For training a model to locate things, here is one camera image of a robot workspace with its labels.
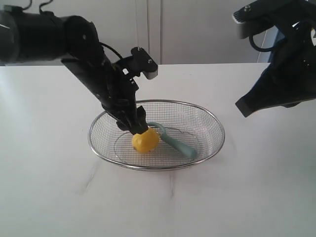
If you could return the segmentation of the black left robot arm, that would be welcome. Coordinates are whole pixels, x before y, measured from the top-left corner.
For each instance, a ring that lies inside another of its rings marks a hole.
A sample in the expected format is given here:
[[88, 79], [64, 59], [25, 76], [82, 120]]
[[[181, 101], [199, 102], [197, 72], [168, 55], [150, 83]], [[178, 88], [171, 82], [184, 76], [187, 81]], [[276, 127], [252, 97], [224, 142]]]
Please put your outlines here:
[[62, 64], [100, 101], [119, 129], [132, 134], [147, 129], [146, 112], [136, 105], [134, 81], [143, 67], [132, 54], [108, 59], [93, 23], [80, 16], [25, 13], [6, 5], [0, 12], [0, 61], [3, 64], [50, 61]]

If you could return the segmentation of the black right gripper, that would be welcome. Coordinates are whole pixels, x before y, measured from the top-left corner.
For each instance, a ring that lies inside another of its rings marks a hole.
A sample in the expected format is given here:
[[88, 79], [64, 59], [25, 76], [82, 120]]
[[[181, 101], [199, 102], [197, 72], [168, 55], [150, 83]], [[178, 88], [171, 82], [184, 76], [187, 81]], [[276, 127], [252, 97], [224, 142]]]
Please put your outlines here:
[[293, 107], [316, 97], [316, 47], [311, 30], [316, 27], [314, 9], [256, 9], [254, 20], [261, 30], [276, 26], [284, 35], [275, 46], [254, 49], [271, 52], [270, 65], [254, 86], [235, 103], [246, 118], [256, 111]]

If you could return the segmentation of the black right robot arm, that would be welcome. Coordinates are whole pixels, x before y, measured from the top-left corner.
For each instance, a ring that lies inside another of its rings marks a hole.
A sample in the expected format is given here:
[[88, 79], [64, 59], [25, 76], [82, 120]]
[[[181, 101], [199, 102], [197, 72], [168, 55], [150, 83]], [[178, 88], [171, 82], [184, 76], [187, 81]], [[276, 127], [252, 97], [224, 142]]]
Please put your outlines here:
[[270, 14], [267, 18], [284, 35], [272, 49], [271, 62], [254, 86], [237, 102], [244, 117], [272, 107], [294, 107], [316, 98], [316, 46], [313, 19], [290, 22]]

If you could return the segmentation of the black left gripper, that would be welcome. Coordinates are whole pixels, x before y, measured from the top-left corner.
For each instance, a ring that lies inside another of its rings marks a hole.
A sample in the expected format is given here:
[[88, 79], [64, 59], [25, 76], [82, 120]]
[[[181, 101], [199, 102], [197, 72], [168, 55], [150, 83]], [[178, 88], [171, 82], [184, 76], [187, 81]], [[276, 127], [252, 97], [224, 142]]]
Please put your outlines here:
[[103, 57], [98, 69], [104, 74], [106, 98], [104, 109], [117, 121], [122, 131], [143, 134], [148, 130], [146, 111], [143, 106], [136, 108], [135, 93], [137, 86], [133, 77], [137, 72], [131, 68], [132, 56], [112, 63]]

